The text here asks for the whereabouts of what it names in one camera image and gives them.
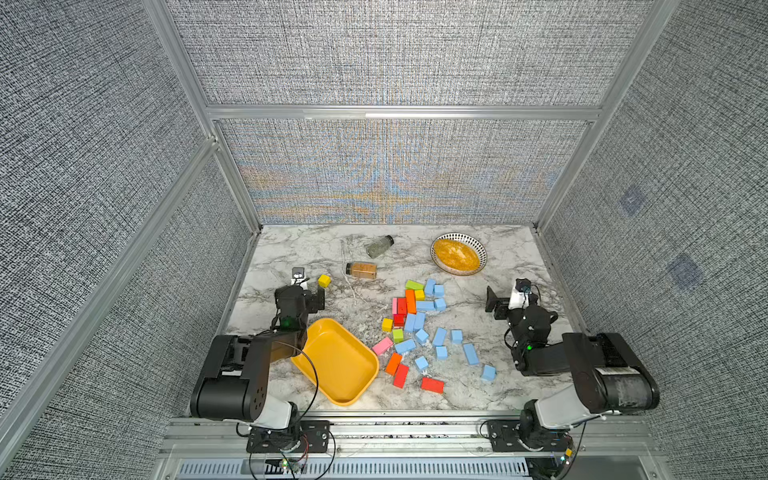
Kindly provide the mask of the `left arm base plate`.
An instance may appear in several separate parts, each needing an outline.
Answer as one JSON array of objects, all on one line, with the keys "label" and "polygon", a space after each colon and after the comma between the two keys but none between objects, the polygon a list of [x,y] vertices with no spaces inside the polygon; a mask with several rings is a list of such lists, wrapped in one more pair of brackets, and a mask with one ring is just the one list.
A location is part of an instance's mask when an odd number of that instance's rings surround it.
[{"label": "left arm base plate", "polygon": [[246,452],[262,453],[326,453],[331,423],[326,420],[301,421],[288,429],[255,427],[247,439]]}]

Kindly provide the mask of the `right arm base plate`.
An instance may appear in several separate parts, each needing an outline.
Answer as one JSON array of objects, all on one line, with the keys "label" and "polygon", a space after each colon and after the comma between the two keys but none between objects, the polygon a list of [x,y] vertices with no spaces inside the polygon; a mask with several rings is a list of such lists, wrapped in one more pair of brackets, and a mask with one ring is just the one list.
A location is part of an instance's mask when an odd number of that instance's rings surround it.
[{"label": "right arm base plate", "polygon": [[572,447],[572,437],[566,431],[539,427],[521,427],[516,419],[489,420],[483,425],[485,435],[497,453],[565,453]]}]

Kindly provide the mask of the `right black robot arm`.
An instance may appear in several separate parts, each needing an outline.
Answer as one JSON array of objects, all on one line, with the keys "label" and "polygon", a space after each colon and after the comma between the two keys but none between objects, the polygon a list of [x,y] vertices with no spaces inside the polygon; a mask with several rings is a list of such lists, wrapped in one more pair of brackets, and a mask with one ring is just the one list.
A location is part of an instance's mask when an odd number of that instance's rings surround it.
[{"label": "right black robot arm", "polygon": [[508,297],[486,289],[485,311],[504,320],[504,343],[516,370],[524,376],[568,373],[572,384],[524,405],[514,423],[491,421],[488,434],[496,451],[514,443],[528,451],[562,451],[570,430],[605,415],[633,414],[660,403],[657,382],[618,333],[571,332],[549,342],[559,318],[539,304],[538,289],[519,278]]}]

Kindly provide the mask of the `yellow plastic tray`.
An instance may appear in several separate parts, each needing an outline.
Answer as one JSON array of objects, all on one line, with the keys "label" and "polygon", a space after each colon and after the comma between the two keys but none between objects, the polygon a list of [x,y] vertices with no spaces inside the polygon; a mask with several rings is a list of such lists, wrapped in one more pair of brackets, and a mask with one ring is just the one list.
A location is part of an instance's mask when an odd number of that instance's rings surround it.
[{"label": "yellow plastic tray", "polygon": [[380,368],[378,356],[331,318],[309,326],[303,354],[291,361],[313,383],[317,373],[319,391],[340,407],[356,403]]}]

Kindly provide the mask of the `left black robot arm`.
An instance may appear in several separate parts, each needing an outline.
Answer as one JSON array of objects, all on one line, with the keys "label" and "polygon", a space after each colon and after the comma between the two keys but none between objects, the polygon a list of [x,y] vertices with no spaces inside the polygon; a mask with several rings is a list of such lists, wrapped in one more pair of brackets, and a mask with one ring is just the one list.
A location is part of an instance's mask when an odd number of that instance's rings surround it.
[{"label": "left black robot arm", "polygon": [[308,340],[308,317],[325,308],[325,289],[312,292],[299,284],[278,288],[276,313],[268,329],[255,335],[217,335],[191,394],[195,418],[232,420],[268,431],[297,427],[307,414],[295,403],[269,394],[271,364],[298,357]]}]

